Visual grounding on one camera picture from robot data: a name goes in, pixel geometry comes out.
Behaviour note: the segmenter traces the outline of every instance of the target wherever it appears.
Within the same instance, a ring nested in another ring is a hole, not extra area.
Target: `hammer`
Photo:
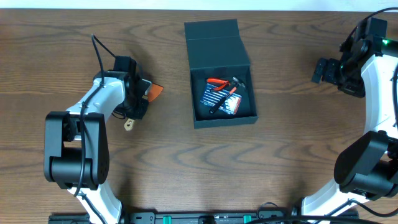
[[[218,110],[218,108],[220,108],[220,106],[236,91],[236,89],[239,87],[239,86],[241,86],[241,87],[243,87],[244,89],[246,89],[246,85],[241,81],[241,80],[239,80],[238,78],[236,78],[236,77],[233,77],[232,78],[233,80],[234,80],[234,82],[235,82],[235,86],[232,88],[232,90],[231,91],[229,91],[229,93],[226,95],[226,96],[224,96],[224,97],[222,97],[222,99],[220,99],[219,100],[219,102],[217,102],[216,103],[216,105],[214,105],[210,110],[209,110],[209,113],[210,114],[214,114],[217,110]]]

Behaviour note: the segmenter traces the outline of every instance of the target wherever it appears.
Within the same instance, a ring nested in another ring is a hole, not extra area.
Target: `red plier handle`
[[[207,79],[207,83],[222,84],[221,86],[212,89],[212,91],[220,91],[223,88],[225,88],[227,85],[229,86],[231,84],[228,80],[222,80],[222,79],[219,79],[219,78],[208,78]]]

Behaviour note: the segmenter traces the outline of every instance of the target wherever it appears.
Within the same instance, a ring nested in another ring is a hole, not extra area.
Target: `table surface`
[[[289,206],[333,178],[363,132],[365,100],[310,82],[320,57],[367,13],[0,10],[0,223],[84,212],[43,175],[44,119],[75,104],[99,71],[90,34],[139,61],[164,86],[130,132],[111,118],[109,183],[130,209],[256,210]],[[397,14],[383,14],[398,38]],[[256,124],[194,129],[184,22],[238,19],[251,59]],[[101,51],[105,68],[113,60]],[[389,212],[397,199],[368,205]],[[395,223],[362,210],[361,218]]]

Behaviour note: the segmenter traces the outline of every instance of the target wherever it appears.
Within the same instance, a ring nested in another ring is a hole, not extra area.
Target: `dark green box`
[[[186,22],[188,58],[193,104],[193,125],[195,128],[210,128],[239,124],[252,124],[258,119],[253,85],[250,74],[250,60],[239,35],[236,19],[222,21]],[[218,110],[209,114],[210,107],[200,103],[207,78],[238,77],[246,84],[236,94],[242,96],[235,115]]]

